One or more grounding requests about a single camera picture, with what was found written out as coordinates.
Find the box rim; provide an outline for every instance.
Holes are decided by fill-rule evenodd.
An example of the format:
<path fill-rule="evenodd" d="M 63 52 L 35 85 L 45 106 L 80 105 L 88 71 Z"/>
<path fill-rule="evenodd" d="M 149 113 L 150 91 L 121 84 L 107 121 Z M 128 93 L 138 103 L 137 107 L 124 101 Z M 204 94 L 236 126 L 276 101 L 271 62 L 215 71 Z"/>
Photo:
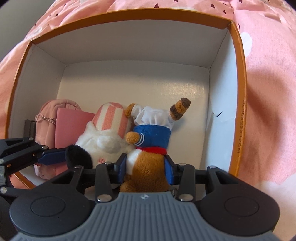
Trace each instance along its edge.
<path fill-rule="evenodd" d="M 246 100 L 247 100 L 247 74 L 246 74 L 246 65 L 244 59 L 244 51 L 242 47 L 242 40 L 240 38 L 239 31 L 236 27 L 236 24 L 229 19 L 222 18 L 219 16 L 184 10 L 184 9 L 172 9 L 172 8 L 143 8 L 143 9 L 127 9 L 121 11 L 114 11 L 103 13 L 99 15 L 90 16 L 83 18 L 66 25 L 57 27 L 47 33 L 41 34 L 30 40 L 26 50 L 22 56 L 22 60 L 18 66 L 12 91 L 9 99 L 7 119 L 5 125 L 5 138 L 8 138 L 8 127 L 10 124 L 10 117 L 12 111 L 13 100 L 15 96 L 16 86 L 32 44 L 39 44 L 50 38 L 56 37 L 60 34 L 64 34 L 73 30 L 80 28 L 85 28 L 93 25 L 98 25 L 102 23 L 111 23 L 111 22 L 120 22 L 127 20 L 171 20 L 187 23 L 195 23 L 200 25 L 205 25 L 209 27 L 225 29 L 228 28 L 230 35 L 233 39 L 236 63 L 237 63 L 237 112 L 235 120 L 235 130 L 234 130 L 234 142 L 233 150 L 231 155 L 231 161 L 229 165 L 229 173 L 237 176 L 240 166 L 240 161 L 242 157 L 242 148 L 244 143 L 244 134 L 245 134 L 245 125 L 246 125 Z"/>

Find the pink striped hat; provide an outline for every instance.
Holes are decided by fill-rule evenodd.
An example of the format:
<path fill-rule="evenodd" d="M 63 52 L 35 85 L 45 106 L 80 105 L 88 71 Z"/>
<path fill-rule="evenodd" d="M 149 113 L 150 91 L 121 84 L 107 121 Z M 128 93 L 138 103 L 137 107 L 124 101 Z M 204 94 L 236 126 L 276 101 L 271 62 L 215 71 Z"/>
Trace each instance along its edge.
<path fill-rule="evenodd" d="M 97 130 L 116 130 L 121 138 L 131 130 L 131 120 L 125 116 L 121 104 L 103 104 L 92 120 Z"/>

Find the pink notebook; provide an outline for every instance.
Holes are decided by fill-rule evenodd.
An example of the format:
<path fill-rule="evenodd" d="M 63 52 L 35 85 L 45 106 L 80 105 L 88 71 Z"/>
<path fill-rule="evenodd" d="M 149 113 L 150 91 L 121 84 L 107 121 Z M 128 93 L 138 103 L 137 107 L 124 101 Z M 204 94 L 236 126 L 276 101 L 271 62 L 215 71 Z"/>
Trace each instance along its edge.
<path fill-rule="evenodd" d="M 94 116 L 95 114 L 89 112 L 58 108 L 55 148 L 64 148 L 75 144 L 79 136 L 84 132 L 86 124 Z"/>

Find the pink backpack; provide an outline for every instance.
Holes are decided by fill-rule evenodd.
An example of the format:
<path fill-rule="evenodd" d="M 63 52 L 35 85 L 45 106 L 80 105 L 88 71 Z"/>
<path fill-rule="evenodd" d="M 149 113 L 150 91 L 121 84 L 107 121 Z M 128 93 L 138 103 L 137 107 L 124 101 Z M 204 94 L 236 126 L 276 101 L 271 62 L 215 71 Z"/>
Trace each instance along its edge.
<path fill-rule="evenodd" d="M 68 99 L 58 99 L 46 102 L 38 115 L 35 116 L 36 136 L 35 142 L 46 145 L 49 149 L 55 147 L 55 131 L 57 109 L 66 108 L 72 110 L 81 110 L 79 105 Z M 43 164 L 34 164 L 37 176 L 49 180 L 67 169 L 66 163 L 58 163 L 45 166 Z"/>

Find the plush dog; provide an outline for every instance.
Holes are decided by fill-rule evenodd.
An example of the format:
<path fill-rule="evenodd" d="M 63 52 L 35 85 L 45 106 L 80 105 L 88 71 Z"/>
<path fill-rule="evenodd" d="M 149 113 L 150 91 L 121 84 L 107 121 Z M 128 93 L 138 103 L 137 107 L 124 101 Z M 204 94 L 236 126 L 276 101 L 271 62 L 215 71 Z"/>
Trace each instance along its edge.
<path fill-rule="evenodd" d="M 102 105 L 76 144 L 66 149 L 67 166 L 82 165 L 89 169 L 105 161 L 116 162 L 122 153 L 134 149 L 124 138 L 130 129 L 131 119 L 125 116 L 121 104 Z"/>
<path fill-rule="evenodd" d="M 187 98 L 174 104 L 170 111 L 130 104 L 126 117 L 133 117 L 135 127 L 126 141 L 136 146 L 127 156 L 125 182 L 121 192 L 162 192 L 169 189 L 165 177 L 164 157 L 174 122 L 190 106 Z"/>

